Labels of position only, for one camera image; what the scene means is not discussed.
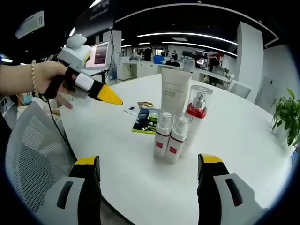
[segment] red bottle cap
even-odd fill
[[[206,116],[207,108],[196,108],[192,103],[187,106],[187,113],[197,118],[203,119]]]

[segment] laptop screen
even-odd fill
[[[91,46],[90,59],[86,62],[86,68],[105,67],[109,42],[102,42]]]

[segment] bracelet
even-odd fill
[[[36,98],[39,98],[36,77],[34,76],[34,64],[35,63],[36,63],[35,60],[33,60],[31,63],[31,75],[32,75],[32,83],[33,83],[33,90],[34,90],[35,96],[36,96]],[[44,96],[42,96],[42,99],[44,102],[47,101],[47,99]]]

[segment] ceiling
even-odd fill
[[[94,0],[52,0],[52,1],[22,1],[17,4],[14,1],[5,2],[1,5],[3,15],[14,15],[9,17],[9,22],[2,22],[2,36],[0,53],[13,59],[13,64],[30,63],[33,59],[41,59],[50,54],[56,54],[65,44],[68,35],[75,25],[76,18],[89,8]],[[134,1],[134,0],[110,0],[115,6],[114,29],[122,31],[122,38],[125,39],[122,45],[131,44],[138,46],[141,42],[150,42],[151,45],[162,45],[162,41],[175,41],[172,38],[186,38],[188,42],[207,45],[235,53],[236,46],[207,37],[195,37],[186,35],[152,36],[140,37],[137,35],[156,32],[193,32],[212,35],[219,38],[237,42],[237,28],[240,21],[262,31],[264,44],[272,41],[275,36],[262,27],[259,23],[241,16],[229,10],[220,9],[224,7],[245,14],[256,21],[261,21],[279,40],[270,46],[283,44],[285,42],[284,32],[281,30],[278,18],[288,19],[271,8],[268,3],[255,4],[253,2],[245,4],[236,1],[223,0],[203,0],[199,5],[196,0],[164,0],[164,1]],[[181,4],[178,6],[157,7],[167,4]],[[30,15],[44,10],[45,26],[24,36],[21,39],[15,37],[15,31],[23,20]],[[141,10],[144,12],[121,19],[131,13]],[[94,37],[88,38],[88,43],[94,44]]]

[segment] potted plant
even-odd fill
[[[290,95],[289,99],[281,97],[275,99],[274,104],[276,107],[273,117],[274,128],[278,128],[285,133],[288,146],[295,146],[300,141],[300,100],[295,100],[295,94],[289,88],[287,91]]]

